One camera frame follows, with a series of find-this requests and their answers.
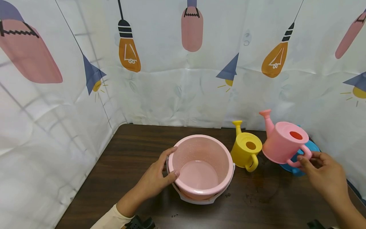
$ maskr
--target yellow light bulb print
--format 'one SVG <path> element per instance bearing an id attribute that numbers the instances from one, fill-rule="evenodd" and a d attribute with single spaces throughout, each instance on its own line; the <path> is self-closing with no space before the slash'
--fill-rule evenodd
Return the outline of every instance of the yellow light bulb print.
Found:
<path id="1" fill-rule="evenodd" d="M 97 81 L 95 84 L 94 84 L 94 87 L 93 87 L 93 91 L 94 92 L 97 92 L 100 88 L 100 86 L 102 85 L 102 82 L 99 80 Z"/>
<path id="2" fill-rule="evenodd" d="M 295 22 L 288 28 L 282 42 L 279 43 L 264 59 L 262 73 L 270 78 L 275 78 L 281 73 L 286 61 L 288 41 L 294 29 Z"/>
<path id="3" fill-rule="evenodd" d="M 234 82 L 234 80 L 225 80 L 225 83 L 227 85 L 229 85 L 230 87 L 232 87 L 232 83 Z"/>
<path id="4" fill-rule="evenodd" d="M 352 90 L 352 93 L 357 97 L 357 98 L 360 98 L 360 99 L 366 99 L 366 92 L 364 92 L 363 90 L 359 89 L 359 88 L 356 88 L 354 87 L 353 90 Z"/>

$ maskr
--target person's left hand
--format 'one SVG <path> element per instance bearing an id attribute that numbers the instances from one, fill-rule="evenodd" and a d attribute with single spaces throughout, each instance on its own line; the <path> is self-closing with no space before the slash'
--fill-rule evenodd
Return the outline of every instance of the person's left hand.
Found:
<path id="1" fill-rule="evenodd" d="M 177 149 L 177 147 L 172 147 L 165 150 L 135 185 L 133 190 L 142 201 L 158 195 L 165 187 L 179 177 L 179 171 L 171 171 L 166 177 L 163 177 L 162 174 L 167 157 Z"/>

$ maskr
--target watering can spout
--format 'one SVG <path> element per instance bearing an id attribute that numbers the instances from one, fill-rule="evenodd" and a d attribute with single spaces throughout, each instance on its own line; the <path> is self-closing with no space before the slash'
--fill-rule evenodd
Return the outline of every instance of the watering can spout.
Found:
<path id="1" fill-rule="evenodd" d="M 272 133 L 273 129 L 275 128 L 275 125 L 273 124 L 269 114 L 271 113 L 271 110 L 264 110 L 259 112 L 259 114 L 261 116 L 263 116 L 264 118 L 264 122 L 266 124 L 266 133 L 267 133 L 267 138 L 270 136 L 270 134 Z"/>
<path id="2" fill-rule="evenodd" d="M 240 128 L 240 125 L 242 124 L 243 121 L 233 121 L 232 123 L 235 125 L 235 129 L 236 129 L 236 136 L 238 136 L 239 134 L 242 133 L 242 130 Z"/>

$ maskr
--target pink watering can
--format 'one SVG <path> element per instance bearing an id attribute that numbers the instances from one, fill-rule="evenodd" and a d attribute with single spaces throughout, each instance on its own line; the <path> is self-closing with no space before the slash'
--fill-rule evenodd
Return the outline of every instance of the pink watering can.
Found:
<path id="1" fill-rule="evenodd" d="M 308 134 L 289 122 L 278 122 L 274 125 L 269 117 L 270 113 L 271 110 L 259 112 L 264 117 L 267 132 L 267 140 L 262 148 L 263 154 L 274 163 L 300 167 L 300 162 L 293 162 L 291 158 L 299 149 L 304 152 L 304 157 L 311 158 L 311 151 L 305 146 L 309 141 Z"/>

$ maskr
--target sleeve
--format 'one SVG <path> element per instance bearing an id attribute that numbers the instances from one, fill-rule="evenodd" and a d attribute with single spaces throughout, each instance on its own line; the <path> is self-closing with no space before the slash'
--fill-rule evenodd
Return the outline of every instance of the sleeve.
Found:
<path id="1" fill-rule="evenodd" d="M 127 218 L 114 205 L 104 216 L 102 216 L 91 229 L 121 229 L 125 224 L 129 223 L 133 217 Z"/>

